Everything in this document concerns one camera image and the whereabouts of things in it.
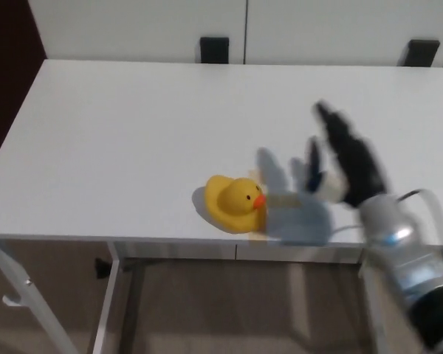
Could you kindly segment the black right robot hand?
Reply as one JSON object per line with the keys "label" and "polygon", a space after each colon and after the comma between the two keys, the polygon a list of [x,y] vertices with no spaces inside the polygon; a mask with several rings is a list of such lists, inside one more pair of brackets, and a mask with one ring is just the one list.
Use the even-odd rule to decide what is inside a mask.
{"label": "black right robot hand", "polygon": [[305,190],[320,200],[344,203],[352,208],[376,195],[386,194],[387,186],[377,160],[365,141],[351,131],[347,119],[322,101],[315,103],[314,111],[342,174],[322,168],[320,144],[311,137],[306,150]]}

